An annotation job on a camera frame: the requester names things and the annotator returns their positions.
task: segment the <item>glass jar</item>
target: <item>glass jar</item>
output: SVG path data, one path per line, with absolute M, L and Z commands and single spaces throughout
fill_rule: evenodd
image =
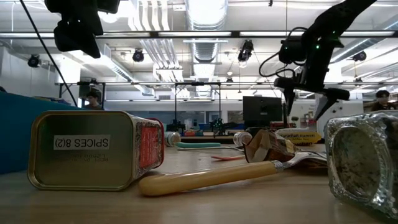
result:
M 398 111 L 333 118 L 325 140 L 333 195 L 398 220 Z
M 181 135 L 173 131 L 167 131 L 164 138 L 164 142 L 168 147 L 174 147 L 175 143 L 181 142 Z
M 248 144 L 253 137 L 247 132 L 238 132 L 234 135 L 234 144 L 236 146 L 243 146 L 243 144 Z

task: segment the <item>blue partition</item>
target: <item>blue partition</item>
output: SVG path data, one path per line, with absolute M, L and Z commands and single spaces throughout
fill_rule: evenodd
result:
M 27 169 L 32 123 L 48 110 L 84 109 L 0 91 L 0 174 Z

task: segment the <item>table surface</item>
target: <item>table surface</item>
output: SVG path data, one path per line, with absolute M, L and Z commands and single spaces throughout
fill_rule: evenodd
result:
M 212 155 L 230 149 L 177 151 L 151 174 L 233 166 Z M 139 195 L 137 182 L 123 192 L 56 192 L 35 189 L 25 172 L 0 175 L 0 222 L 9 223 L 378 223 L 330 193 L 326 169 L 285 170 L 269 177 L 207 187 L 165 197 Z

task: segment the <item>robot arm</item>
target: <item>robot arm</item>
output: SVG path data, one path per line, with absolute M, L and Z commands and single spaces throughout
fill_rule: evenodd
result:
M 277 78 L 274 83 L 276 87 L 284 89 L 289 114 L 295 97 L 294 89 L 321 93 L 325 96 L 315 113 L 316 119 L 337 100 L 349 99 L 349 91 L 336 88 L 325 89 L 323 81 L 328 72 L 328 65 L 334 48 L 344 47 L 339 40 L 340 35 L 348 29 L 358 15 L 374 2 L 376 0 L 346 0 L 341 2 L 315 19 L 313 25 L 301 36 L 299 47 L 297 47 L 297 41 L 294 41 L 293 38 L 288 37 L 286 39 L 285 46 L 279 52 L 279 58 L 282 58 L 284 62 L 306 60 L 302 73 L 292 78 Z

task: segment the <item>person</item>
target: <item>person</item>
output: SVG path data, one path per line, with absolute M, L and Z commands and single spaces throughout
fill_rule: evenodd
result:
M 372 107 L 372 111 L 379 110 L 396 110 L 397 108 L 388 102 L 388 98 L 390 97 L 390 93 L 387 90 L 379 90 L 376 93 L 377 102 Z
M 101 105 L 98 103 L 98 94 L 95 91 L 90 91 L 86 94 L 86 100 L 89 102 L 83 108 L 89 110 L 102 110 Z

